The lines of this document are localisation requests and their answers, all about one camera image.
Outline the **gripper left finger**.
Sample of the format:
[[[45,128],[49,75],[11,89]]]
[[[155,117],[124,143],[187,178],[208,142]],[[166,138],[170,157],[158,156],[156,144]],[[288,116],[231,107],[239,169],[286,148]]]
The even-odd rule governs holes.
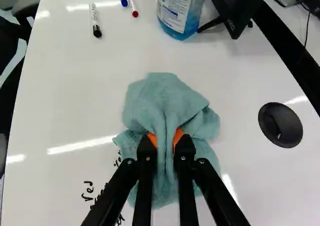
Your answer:
[[[154,176],[157,168],[156,136],[142,136],[137,159],[126,158],[84,218],[82,225],[116,225],[132,188],[137,185],[132,225],[151,225]]]

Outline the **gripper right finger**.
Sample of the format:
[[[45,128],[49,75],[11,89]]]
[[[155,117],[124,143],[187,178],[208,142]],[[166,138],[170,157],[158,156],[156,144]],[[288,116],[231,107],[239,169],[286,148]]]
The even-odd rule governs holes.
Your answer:
[[[210,161],[195,159],[191,136],[178,128],[172,144],[180,225],[199,225],[194,183],[200,188],[216,225],[250,225]]]

